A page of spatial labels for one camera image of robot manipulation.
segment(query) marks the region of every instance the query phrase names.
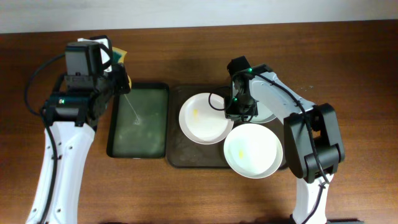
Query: wooden table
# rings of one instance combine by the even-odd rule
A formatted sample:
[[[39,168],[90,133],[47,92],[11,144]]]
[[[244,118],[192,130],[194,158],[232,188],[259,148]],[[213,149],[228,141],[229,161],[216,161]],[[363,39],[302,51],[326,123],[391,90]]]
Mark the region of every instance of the wooden table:
[[[293,91],[337,112],[346,160],[331,184],[327,217],[398,220],[398,21],[369,21],[0,35],[1,223],[25,222],[42,165],[43,125],[22,99],[28,78],[67,42],[101,34],[128,51],[133,80],[171,87],[226,83],[228,62],[241,55],[267,63]],[[64,64],[37,77],[34,108]],[[79,223],[252,223],[292,213],[289,170],[252,180],[231,170],[175,169],[165,159],[113,159],[106,155],[110,117],[107,110],[88,153]]]

